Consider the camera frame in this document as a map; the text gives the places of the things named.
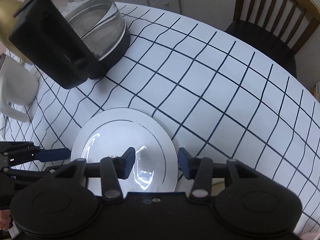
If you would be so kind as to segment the person's left hand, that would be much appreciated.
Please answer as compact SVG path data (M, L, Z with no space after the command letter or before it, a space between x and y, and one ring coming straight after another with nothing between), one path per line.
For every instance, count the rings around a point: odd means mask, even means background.
M0 230L7 230L10 228L11 213L10 210L0 211Z

